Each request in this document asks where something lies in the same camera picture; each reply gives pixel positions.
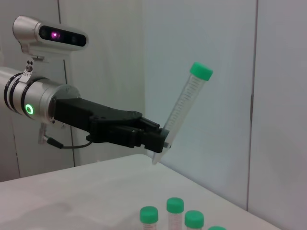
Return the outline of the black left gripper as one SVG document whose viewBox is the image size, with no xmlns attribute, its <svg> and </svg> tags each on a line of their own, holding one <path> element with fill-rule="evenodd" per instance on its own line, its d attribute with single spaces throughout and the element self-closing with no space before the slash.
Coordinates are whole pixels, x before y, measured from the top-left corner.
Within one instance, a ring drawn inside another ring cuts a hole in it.
<svg viewBox="0 0 307 230">
<path fill-rule="evenodd" d="M 86 131 L 86 139 L 93 143 L 134 145 L 138 130 L 159 131 L 160 125 L 136 111 L 110 108 L 82 98 L 57 99 L 55 120 Z"/>
</svg>

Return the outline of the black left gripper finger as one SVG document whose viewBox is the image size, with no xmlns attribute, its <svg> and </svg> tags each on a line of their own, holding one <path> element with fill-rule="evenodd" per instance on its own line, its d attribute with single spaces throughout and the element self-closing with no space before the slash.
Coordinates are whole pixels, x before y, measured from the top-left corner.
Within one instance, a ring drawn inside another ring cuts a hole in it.
<svg viewBox="0 0 307 230">
<path fill-rule="evenodd" d="M 146 132 L 132 127 L 113 127 L 109 131 L 109 142 L 120 146 L 134 148 L 144 145 L 144 148 L 161 153 L 166 137 L 158 132 Z"/>
</svg>

